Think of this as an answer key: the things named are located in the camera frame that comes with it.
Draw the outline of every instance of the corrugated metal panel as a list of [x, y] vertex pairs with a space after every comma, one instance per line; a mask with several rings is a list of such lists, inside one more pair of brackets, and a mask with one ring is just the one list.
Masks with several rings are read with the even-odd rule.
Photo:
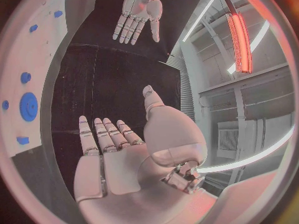
[[180, 71], [181, 111], [195, 122], [193, 97], [189, 75], [183, 52], [178, 42], [175, 44], [166, 64]]

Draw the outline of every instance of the fluorescent light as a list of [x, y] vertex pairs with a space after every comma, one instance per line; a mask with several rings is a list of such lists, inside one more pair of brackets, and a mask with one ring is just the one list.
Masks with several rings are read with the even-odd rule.
[[207, 6], [204, 8], [204, 10], [201, 12], [201, 14], [199, 15], [199, 17], [196, 19], [195, 23], [192, 25], [192, 27], [190, 28], [190, 30], [187, 32], [187, 34], [185, 35], [183, 42], [185, 42], [189, 35], [192, 33], [192, 31], [195, 29], [195, 27], [197, 26], [197, 24], [199, 23], [199, 21], [202, 19], [202, 17], [204, 16], [204, 14], [208, 11], [208, 9], [210, 8], [210, 6], [212, 5], [212, 3], [215, 0], [210, 0], [209, 3], [207, 4]]
[[[254, 40], [250, 44], [250, 50], [253, 52], [255, 48], [260, 44], [263, 37], [265, 36], [266, 32], [268, 31], [270, 27], [270, 23], [266, 20], [264, 25], [262, 26], [261, 30], [257, 34], [257, 36], [254, 38]], [[230, 68], [227, 69], [227, 71], [232, 75], [236, 71], [236, 63], [232, 64]]]
[[260, 152], [260, 153], [254, 155], [254, 156], [252, 156], [250, 158], [246, 158], [244, 160], [240, 160], [240, 161], [237, 161], [237, 162], [234, 162], [234, 163], [230, 163], [230, 164], [226, 164], [226, 165], [221, 165], [221, 166], [215, 166], [215, 167], [209, 167], [209, 168], [198, 168], [198, 169], [196, 169], [196, 171], [198, 173], [222, 172], [222, 171], [226, 171], [226, 170], [230, 170], [230, 169], [234, 169], [234, 168], [240, 168], [240, 167], [243, 167], [245, 165], [248, 165], [248, 164], [251, 164], [253, 162], [256, 162], [256, 161], [258, 161], [258, 160], [266, 157], [267, 155], [273, 153], [274, 151], [276, 151], [277, 149], [279, 149], [281, 146], [283, 146], [288, 141], [288, 139], [291, 138], [293, 132], [294, 132], [294, 126], [277, 143], [275, 143], [271, 147], [267, 148], [265, 151]]

